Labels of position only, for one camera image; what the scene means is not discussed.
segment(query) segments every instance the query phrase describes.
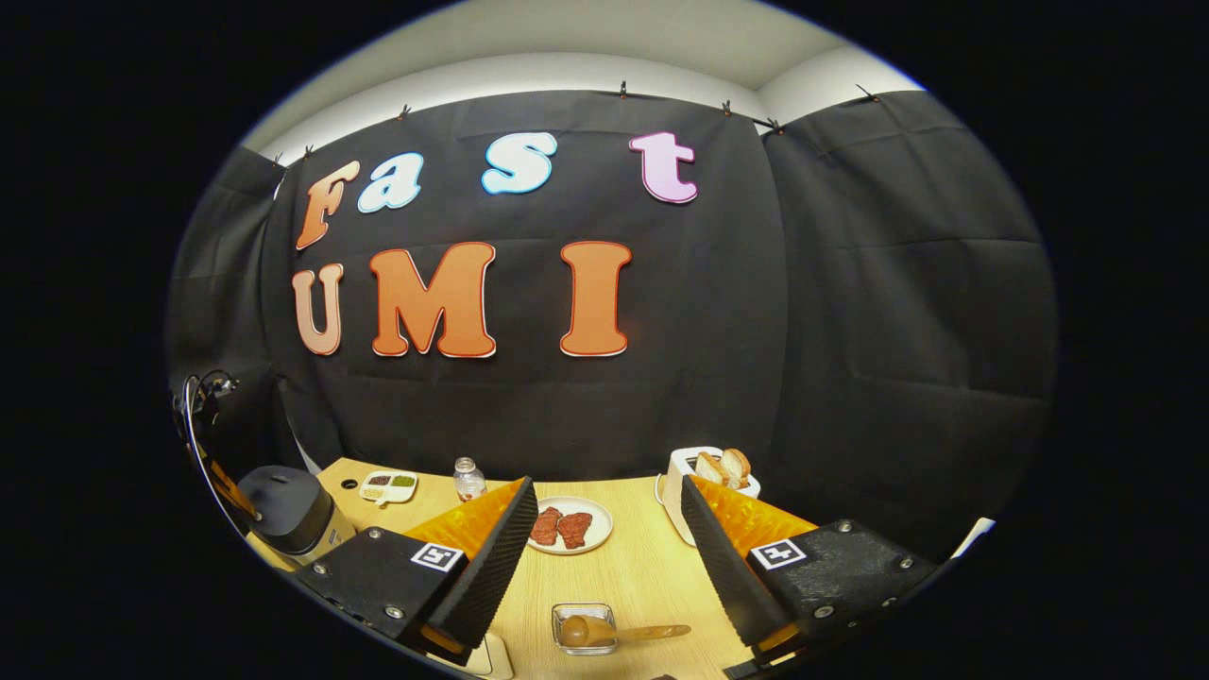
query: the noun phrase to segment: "toast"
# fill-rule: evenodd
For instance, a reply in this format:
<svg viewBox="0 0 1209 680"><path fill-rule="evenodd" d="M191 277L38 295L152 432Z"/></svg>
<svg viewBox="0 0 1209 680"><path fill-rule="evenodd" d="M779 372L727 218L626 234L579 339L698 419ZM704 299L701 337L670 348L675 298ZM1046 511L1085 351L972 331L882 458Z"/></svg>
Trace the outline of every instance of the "toast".
<svg viewBox="0 0 1209 680"><path fill-rule="evenodd" d="M710 482L717 482L723 486L730 485L730 477L727 473L727 468L722 467L722 463L713 459L710 454L701 451L696 455L696 469L698 477L704 477Z"/></svg>
<svg viewBox="0 0 1209 680"><path fill-rule="evenodd" d="M747 480L747 476L752 472L752 466L747 461L747 456L744 455L739 449L727 449L722 451L722 463L723 469L727 471L728 483L727 486L731 489L746 489L751 485Z"/></svg>

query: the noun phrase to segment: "wooden spoon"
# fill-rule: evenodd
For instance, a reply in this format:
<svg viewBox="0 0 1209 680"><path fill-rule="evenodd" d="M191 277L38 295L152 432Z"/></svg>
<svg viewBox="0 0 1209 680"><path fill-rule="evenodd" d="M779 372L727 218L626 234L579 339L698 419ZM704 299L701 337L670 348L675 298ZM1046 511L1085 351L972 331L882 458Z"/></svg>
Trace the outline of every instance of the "wooden spoon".
<svg viewBox="0 0 1209 680"><path fill-rule="evenodd" d="M598 647L612 640L658 640L676 638L692 630L688 626L647 626L615 630L597 616L572 616L562 622L559 641L565 647Z"/></svg>

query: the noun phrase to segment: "meat slice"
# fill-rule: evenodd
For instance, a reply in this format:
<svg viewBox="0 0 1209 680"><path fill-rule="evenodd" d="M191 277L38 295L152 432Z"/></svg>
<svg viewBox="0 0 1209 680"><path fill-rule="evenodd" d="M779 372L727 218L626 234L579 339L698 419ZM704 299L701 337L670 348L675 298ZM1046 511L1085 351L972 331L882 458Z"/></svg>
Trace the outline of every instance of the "meat slice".
<svg viewBox="0 0 1209 680"><path fill-rule="evenodd" d="M588 512L577 512L572 514L563 515L559 520L559 535L562 536L562 543L571 548L579 548L584 544L584 534L588 532L588 528L592 525L592 515Z"/></svg>
<svg viewBox="0 0 1209 680"><path fill-rule="evenodd" d="M537 515L533 530L530 531L530 538L533 538L533 542L539 546L553 546L559 536L556 528L560 518L562 518L562 513L559 512L559 508L545 508L542 514Z"/></svg>

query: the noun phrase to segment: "small bottle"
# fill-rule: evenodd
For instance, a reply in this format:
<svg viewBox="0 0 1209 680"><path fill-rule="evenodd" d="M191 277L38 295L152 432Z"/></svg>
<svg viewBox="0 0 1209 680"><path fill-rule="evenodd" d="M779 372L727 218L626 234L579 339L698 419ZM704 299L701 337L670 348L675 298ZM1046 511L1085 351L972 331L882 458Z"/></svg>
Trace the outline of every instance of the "small bottle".
<svg viewBox="0 0 1209 680"><path fill-rule="evenodd" d="M487 492L487 479L473 460L461 457L453 461L453 488L457 489L458 500L464 503Z"/></svg>

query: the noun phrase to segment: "white dish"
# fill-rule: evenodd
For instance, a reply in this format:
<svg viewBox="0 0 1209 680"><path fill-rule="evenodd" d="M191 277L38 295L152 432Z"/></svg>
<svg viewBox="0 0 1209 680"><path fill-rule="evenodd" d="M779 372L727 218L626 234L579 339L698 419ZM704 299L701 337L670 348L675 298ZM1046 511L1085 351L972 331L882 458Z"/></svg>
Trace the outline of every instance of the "white dish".
<svg viewBox="0 0 1209 680"><path fill-rule="evenodd" d="M562 542L562 536L555 536L553 546L539 546L533 538L528 540L531 548L542 551L543 553L550 553L554 555L578 555L579 553L586 553L604 542L609 534L613 532L613 515L608 513L600 503L595 501L589 501L588 499L579 499L577 496L550 496L549 499L542 499L537 502L537 512L542 514L549 507L559 508L562 514L574 514L577 512L586 512L592 515L592 523L588 526L588 531L584 532L584 544L578 548L567 548Z"/></svg>
<svg viewBox="0 0 1209 680"><path fill-rule="evenodd" d="M386 484L370 484L370 479L377 477L389 478ZM410 486L397 486L395 479L410 480ZM366 501L374 501L378 507L387 503L405 503L416 495L416 486L420 486L420 478L413 472L401 472L398 469L378 469L365 476L361 482L360 496Z"/></svg>

